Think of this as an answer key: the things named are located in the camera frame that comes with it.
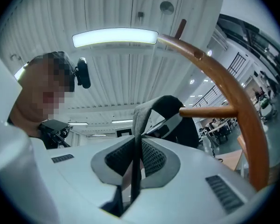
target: fluorescent light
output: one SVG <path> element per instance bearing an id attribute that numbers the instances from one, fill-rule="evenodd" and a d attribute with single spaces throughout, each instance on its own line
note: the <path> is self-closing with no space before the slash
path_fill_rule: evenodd
<path id="1" fill-rule="evenodd" d="M 106 42 L 141 42 L 156 44 L 158 33 L 137 28 L 108 28 L 73 35 L 75 47 Z"/>
<path id="2" fill-rule="evenodd" d="M 88 125 L 86 122 L 70 122 L 69 125 Z"/>
<path id="3" fill-rule="evenodd" d="M 17 73 L 15 73 L 15 75 L 14 75 L 14 77 L 16 78 L 16 80 L 19 80 L 20 79 L 20 77 L 21 77 L 21 74 L 24 72 L 24 67 L 25 66 L 27 66 L 28 65 L 28 63 L 26 63 L 25 65 L 23 65 L 22 66 L 22 68 L 21 69 L 19 69 L 18 71 L 17 71 Z"/>
<path id="4" fill-rule="evenodd" d="M 106 135 L 105 134 L 93 134 L 92 136 L 94 136 L 94 137 L 105 137 Z"/>
<path id="5" fill-rule="evenodd" d="M 212 51 L 212 50 L 209 50 L 209 51 L 207 52 L 207 55 L 208 55 L 208 56 L 211 56 L 211 54 L 213 54 L 213 51 Z"/>
<path id="6" fill-rule="evenodd" d="M 132 119 L 126 119 L 126 120 L 114 120 L 111 121 L 113 124 L 117 124 L 117 123 L 127 123 L 127 122 L 132 122 Z"/>

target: curved wooden rail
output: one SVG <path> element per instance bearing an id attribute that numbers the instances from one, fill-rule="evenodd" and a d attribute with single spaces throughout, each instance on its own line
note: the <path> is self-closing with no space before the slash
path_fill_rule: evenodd
<path id="1" fill-rule="evenodd" d="M 174 37 L 159 35 L 158 41 L 174 48 L 200 68 L 229 101 L 228 107 L 181 108 L 183 117 L 237 117 L 249 163 L 250 183 L 260 190 L 268 183 L 269 161 L 265 133 L 259 116 L 243 87 L 219 62 L 200 49 Z"/>

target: wooden table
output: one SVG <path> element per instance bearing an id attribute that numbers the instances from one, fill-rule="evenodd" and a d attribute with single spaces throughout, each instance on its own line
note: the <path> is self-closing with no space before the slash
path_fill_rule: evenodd
<path id="1" fill-rule="evenodd" d="M 216 155 L 216 158 L 223 159 L 223 164 L 234 171 L 238 165 L 242 153 L 243 150 L 240 149 L 231 153 Z"/>

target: ceiling panel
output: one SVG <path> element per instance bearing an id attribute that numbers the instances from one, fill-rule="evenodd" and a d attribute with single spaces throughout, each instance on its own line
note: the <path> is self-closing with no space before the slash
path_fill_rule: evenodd
<path id="1" fill-rule="evenodd" d="M 160 10 L 169 1 L 171 15 Z M 72 36 L 89 30 L 116 27 L 143 28 L 174 35 L 187 20 L 182 40 L 206 49 L 223 0 L 14 0 L 0 21 L 0 56 L 14 74 L 35 56 L 55 50 L 67 52 L 77 62 L 85 57 L 91 88 L 76 85 L 65 104 L 71 118 L 97 123 L 131 118 L 132 110 L 73 114 L 73 110 L 141 104 L 162 95 L 177 95 L 188 82 L 192 64 L 179 56 L 164 55 L 168 47 L 137 43 L 97 44 L 75 48 Z M 112 52 L 120 48 L 122 52 Z M 69 118 L 65 114 L 62 120 Z"/>

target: ceiling light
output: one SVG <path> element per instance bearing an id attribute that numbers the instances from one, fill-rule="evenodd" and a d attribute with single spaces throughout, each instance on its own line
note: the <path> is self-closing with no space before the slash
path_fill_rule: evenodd
<path id="1" fill-rule="evenodd" d="M 213 54 L 213 51 L 212 50 L 209 50 L 207 53 L 206 53 L 208 56 L 211 56 Z"/>
<path id="2" fill-rule="evenodd" d="M 108 28 L 73 35 L 75 47 L 106 42 L 141 42 L 156 44 L 158 33 L 137 28 Z"/>
<path id="3" fill-rule="evenodd" d="M 132 122 L 132 119 L 126 119 L 126 120 L 114 120 L 112 121 L 113 124 L 117 124 L 117 123 L 128 123 L 128 122 Z"/>
<path id="4" fill-rule="evenodd" d="M 70 122 L 69 125 L 88 125 L 86 122 Z"/>
<path id="5" fill-rule="evenodd" d="M 106 135 L 105 134 L 93 134 L 92 136 L 94 136 L 94 137 L 105 137 Z"/>
<path id="6" fill-rule="evenodd" d="M 21 69 L 19 69 L 18 71 L 17 71 L 17 73 L 15 73 L 15 75 L 14 75 L 14 77 L 16 78 L 16 80 L 19 80 L 20 79 L 20 77 L 21 77 L 21 74 L 24 72 L 24 67 L 26 67 L 28 65 L 28 63 L 26 63 L 25 65 L 23 65 L 22 66 L 22 68 Z"/>

